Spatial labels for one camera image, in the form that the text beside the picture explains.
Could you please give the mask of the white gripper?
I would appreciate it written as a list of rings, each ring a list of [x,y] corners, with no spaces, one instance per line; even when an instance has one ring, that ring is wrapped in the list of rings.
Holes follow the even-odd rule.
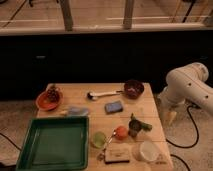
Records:
[[[183,105],[185,103],[185,98],[169,87],[165,87],[158,95],[158,98],[161,101],[161,106],[163,107],[164,112],[170,111],[168,125],[171,125],[177,115],[177,112],[173,110],[176,107]]]

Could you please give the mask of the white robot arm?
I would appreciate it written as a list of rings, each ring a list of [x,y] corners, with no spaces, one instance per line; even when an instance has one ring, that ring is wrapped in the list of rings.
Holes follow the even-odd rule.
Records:
[[[189,100],[213,115],[213,88],[205,81],[208,68],[199,62],[175,68],[166,75],[167,86],[159,94],[162,124],[170,125],[177,113],[174,108]]]

